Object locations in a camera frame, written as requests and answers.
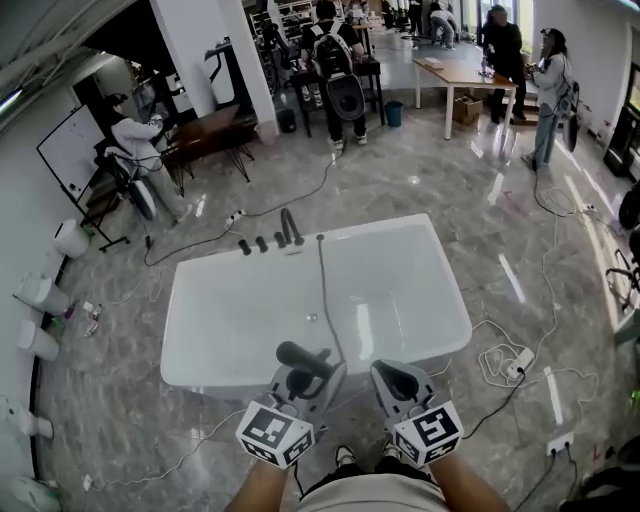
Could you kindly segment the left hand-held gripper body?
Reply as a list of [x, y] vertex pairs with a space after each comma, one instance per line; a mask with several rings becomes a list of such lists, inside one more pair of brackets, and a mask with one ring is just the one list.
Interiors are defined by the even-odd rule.
[[331, 403], [330, 384], [314, 382], [292, 400], [284, 384], [249, 391], [250, 401], [235, 431], [247, 454], [287, 469], [327, 433], [323, 415]]

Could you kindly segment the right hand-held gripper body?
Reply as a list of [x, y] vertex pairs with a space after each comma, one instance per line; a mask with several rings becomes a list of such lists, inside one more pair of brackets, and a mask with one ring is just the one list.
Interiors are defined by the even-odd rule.
[[423, 467], [456, 450], [464, 428], [451, 400], [391, 427], [394, 445], [414, 467]]

